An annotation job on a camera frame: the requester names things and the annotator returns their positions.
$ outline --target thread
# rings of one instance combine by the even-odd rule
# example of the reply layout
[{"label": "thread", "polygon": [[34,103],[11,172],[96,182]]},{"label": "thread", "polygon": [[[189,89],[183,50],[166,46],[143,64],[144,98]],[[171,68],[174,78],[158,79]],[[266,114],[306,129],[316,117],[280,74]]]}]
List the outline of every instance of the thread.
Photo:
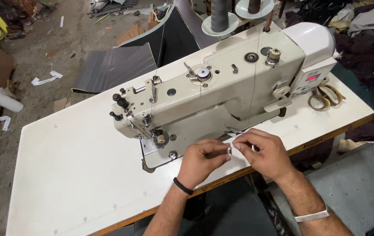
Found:
[{"label": "thread", "polygon": [[212,0],[211,29],[223,32],[229,26],[228,5],[225,0]]},{"label": "thread", "polygon": [[248,13],[257,14],[261,8],[261,0],[249,0]]}]

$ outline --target man's right hand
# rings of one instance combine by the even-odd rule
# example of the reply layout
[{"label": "man's right hand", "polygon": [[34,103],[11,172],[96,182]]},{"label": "man's right hand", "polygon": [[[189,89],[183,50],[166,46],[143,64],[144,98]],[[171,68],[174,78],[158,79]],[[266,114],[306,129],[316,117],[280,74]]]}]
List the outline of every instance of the man's right hand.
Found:
[{"label": "man's right hand", "polygon": [[286,180],[297,171],[278,136],[251,128],[238,136],[232,144],[256,171],[275,182]]}]

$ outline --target sewing machine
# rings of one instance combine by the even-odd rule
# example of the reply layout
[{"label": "sewing machine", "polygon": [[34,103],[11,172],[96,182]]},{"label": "sewing machine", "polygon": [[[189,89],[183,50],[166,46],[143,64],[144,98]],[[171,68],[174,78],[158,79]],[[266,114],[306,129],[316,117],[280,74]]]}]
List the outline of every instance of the sewing machine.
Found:
[{"label": "sewing machine", "polygon": [[188,145],[221,138],[226,127],[245,130],[283,116],[292,98],[323,81],[336,64],[333,56],[334,37],[321,25],[261,32],[184,64],[185,71],[165,82],[157,75],[142,88],[122,88],[110,115],[120,133],[140,139],[143,169],[153,172]]}]

